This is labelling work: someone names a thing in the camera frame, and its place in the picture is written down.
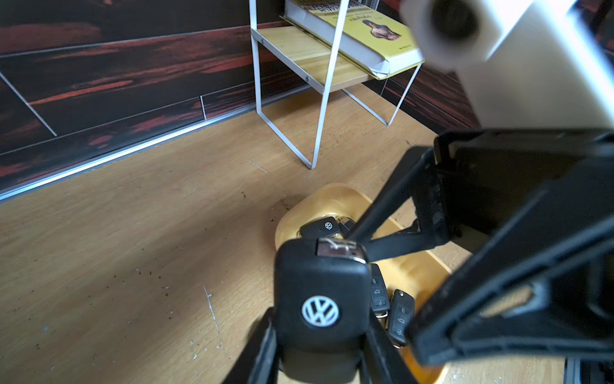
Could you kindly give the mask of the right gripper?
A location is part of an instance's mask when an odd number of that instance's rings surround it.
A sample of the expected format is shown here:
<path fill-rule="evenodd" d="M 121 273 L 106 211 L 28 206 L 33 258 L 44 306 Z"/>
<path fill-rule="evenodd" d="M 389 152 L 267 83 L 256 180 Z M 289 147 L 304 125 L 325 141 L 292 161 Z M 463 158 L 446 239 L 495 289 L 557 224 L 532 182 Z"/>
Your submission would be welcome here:
<path fill-rule="evenodd" d="M 406 331 L 424 366 L 613 357 L 613 132 L 454 131 L 407 150 L 350 231 L 370 262 L 446 243 L 468 259 Z"/>

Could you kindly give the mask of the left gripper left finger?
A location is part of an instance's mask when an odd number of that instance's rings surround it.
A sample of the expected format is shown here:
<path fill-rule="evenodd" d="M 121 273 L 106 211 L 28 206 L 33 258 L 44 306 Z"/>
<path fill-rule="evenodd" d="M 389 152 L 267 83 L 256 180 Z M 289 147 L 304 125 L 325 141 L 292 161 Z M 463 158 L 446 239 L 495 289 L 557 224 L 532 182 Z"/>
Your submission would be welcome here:
<path fill-rule="evenodd" d="M 278 382 L 278 341 L 274 326 L 274 309 L 270 307 L 253 330 L 223 383 Z"/>

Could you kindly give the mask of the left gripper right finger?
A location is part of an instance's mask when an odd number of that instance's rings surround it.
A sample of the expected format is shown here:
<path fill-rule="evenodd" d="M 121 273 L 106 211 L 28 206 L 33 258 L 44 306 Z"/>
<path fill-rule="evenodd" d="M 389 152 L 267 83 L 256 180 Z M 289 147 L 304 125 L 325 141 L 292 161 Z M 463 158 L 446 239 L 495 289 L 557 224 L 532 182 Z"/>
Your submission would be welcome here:
<path fill-rule="evenodd" d="M 369 317 L 363 342 L 361 382 L 417 384 L 417 379 L 375 316 Z"/>

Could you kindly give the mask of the black car key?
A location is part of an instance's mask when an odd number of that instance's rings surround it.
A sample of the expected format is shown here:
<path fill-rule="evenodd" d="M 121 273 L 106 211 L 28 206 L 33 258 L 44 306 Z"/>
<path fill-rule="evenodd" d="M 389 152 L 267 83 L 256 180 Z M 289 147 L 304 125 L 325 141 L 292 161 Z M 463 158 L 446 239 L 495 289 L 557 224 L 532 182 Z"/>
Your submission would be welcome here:
<path fill-rule="evenodd" d="M 396 289 L 391 299 L 391 307 L 387 320 L 387 333 L 393 344 L 398 348 L 408 345 L 406 330 L 413 320 L 416 304 L 413 296 Z"/>
<path fill-rule="evenodd" d="M 299 235 L 302 238 L 334 238 L 340 233 L 339 223 L 333 216 L 307 223 L 299 230 Z"/>
<path fill-rule="evenodd" d="M 371 286 L 370 286 L 370 301 L 371 309 L 377 318 L 385 318 L 390 310 L 390 297 L 385 285 L 380 267 L 375 264 L 370 264 L 371 270 Z"/>
<path fill-rule="evenodd" d="M 369 326 L 371 271 L 355 242 L 297 238 L 274 267 L 274 325 L 282 371 L 307 383 L 352 382 Z"/>

